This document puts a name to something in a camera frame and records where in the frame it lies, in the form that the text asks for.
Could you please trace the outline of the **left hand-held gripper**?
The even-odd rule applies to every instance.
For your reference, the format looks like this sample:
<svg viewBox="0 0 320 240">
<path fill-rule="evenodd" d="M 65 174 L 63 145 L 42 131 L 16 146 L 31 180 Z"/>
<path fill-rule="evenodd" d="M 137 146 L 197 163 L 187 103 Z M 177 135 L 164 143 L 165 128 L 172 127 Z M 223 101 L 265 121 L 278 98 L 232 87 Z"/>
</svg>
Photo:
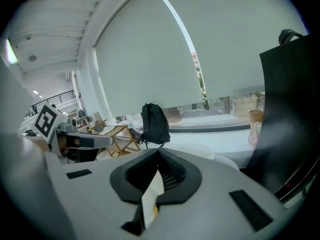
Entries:
<svg viewBox="0 0 320 240">
<path fill-rule="evenodd" d="M 93 162 L 99 148 L 114 144 L 110 136 L 80 132 L 74 119 L 48 103 L 44 103 L 38 112 L 34 127 L 62 164 Z"/>
</svg>

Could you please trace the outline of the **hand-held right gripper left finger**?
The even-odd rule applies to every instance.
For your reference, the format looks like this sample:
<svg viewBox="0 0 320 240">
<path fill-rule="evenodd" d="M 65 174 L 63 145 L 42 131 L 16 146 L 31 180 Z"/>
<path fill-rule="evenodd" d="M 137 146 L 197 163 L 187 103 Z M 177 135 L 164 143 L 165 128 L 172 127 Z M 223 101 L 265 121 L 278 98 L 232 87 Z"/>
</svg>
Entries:
<svg viewBox="0 0 320 240">
<path fill-rule="evenodd" d="M 122 201 L 110 184 L 117 167 L 147 153 L 146 150 L 100 161 L 57 163 L 57 194 L 77 240 L 157 240 L 156 225 L 137 236 L 122 228 L 134 219 L 136 204 Z"/>
</svg>

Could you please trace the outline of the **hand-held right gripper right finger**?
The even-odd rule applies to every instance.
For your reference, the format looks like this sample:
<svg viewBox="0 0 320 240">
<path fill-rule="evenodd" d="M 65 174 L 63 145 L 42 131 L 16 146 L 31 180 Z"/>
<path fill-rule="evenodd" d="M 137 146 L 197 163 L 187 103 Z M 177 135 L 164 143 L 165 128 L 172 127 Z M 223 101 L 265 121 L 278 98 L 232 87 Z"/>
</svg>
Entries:
<svg viewBox="0 0 320 240">
<path fill-rule="evenodd" d="M 267 189 L 242 172 L 214 160 L 174 150 L 199 168 L 202 182 L 186 202 L 163 205 L 146 230 L 148 240 L 248 240 L 254 229 L 230 192 L 245 191 L 275 221 L 285 209 Z"/>
</svg>

